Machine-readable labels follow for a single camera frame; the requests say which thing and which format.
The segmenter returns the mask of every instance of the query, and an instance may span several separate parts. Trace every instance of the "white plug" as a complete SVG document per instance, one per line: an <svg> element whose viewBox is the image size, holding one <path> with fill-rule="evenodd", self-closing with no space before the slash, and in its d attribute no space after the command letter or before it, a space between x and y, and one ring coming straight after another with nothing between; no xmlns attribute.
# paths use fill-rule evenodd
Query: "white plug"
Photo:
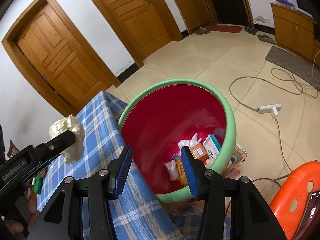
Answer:
<svg viewBox="0 0 320 240"><path fill-rule="evenodd" d="M266 106L259 106L258 113L259 114L270 113L272 108L274 108L274 107L277 109L277 111L281 110L281 104L266 105Z"/></svg>
<svg viewBox="0 0 320 240"><path fill-rule="evenodd" d="M271 116L272 116L272 119L273 120L276 120L277 118L278 118L278 110L277 110L277 108L276 107L273 107L272 109L271 109Z"/></svg>

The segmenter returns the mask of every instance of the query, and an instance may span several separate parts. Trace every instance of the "metal screw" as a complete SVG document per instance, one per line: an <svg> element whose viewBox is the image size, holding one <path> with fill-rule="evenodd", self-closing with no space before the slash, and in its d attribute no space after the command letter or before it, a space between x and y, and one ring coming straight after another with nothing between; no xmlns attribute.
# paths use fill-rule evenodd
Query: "metal screw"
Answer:
<svg viewBox="0 0 320 240"><path fill-rule="evenodd" d="M70 183L71 181L73 181L73 178L72 178L72 177L66 177L66 178L64 179L64 182L65 182L65 183Z"/></svg>
<svg viewBox="0 0 320 240"><path fill-rule="evenodd" d="M246 176L242 176L241 177L241 181L244 182L244 183L248 183L250 181L250 179Z"/></svg>
<svg viewBox="0 0 320 240"><path fill-rule="evenodd" d="M100 176L106 176L108 174L108 171L107 170L101 170L99 171L99 175Z"/></svg>
<svg viewBox="0 0 320 240"><path fill-rule="evenodd" d="M205 170L204 173L207 174L208 176L212 176L214 174L214 170L207 169L207 170Z"/></svg>

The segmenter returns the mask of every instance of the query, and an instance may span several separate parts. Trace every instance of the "gray mat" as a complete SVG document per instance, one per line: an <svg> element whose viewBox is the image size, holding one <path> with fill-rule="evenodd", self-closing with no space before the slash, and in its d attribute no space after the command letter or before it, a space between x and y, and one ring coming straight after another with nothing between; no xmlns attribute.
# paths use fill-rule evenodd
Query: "gray mat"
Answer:
<svg viewBox="0 0 320 240"><path fill-rule="evenodd" d="M316 82L316 84L314 84L311 77L312 64L284 49L272 46L266 56L266 60L289 70L293 74L307 81L314 88L316 88L317 80L320 80L320 70L316 65L313 70L313 76Z"/></svg>

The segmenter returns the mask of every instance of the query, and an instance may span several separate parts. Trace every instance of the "human hand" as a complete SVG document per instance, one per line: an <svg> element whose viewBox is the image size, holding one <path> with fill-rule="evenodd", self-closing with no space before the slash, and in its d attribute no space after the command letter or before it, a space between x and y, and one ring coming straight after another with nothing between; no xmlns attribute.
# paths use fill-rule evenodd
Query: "human hand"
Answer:
<svg viewBox="0 0 320 240"><path fill-rule="evenodd" d="M28 231L30 232L40 212L37 210L36 203L33 202L31 199L28 199L28 210L31 213L31 219L28 224ZM17 234L17 233L23 232L23 225L17 221L9 220L5 218L4 223L7 226L7 228L10 230L11 234Z"/></svg>

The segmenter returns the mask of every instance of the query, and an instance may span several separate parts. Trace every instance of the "teal and white box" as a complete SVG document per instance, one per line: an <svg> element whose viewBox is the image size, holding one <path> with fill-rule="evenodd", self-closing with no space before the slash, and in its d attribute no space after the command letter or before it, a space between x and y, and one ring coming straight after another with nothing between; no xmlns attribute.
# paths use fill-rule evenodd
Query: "teal and white box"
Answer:
<svg viewBox="0 0 320 240"><path fill-rule="evenodd" d="M221 150L221 145L213 134L209 134L208 137L204 140L203 147L207 151L209 157L214 160Z"/></svg>

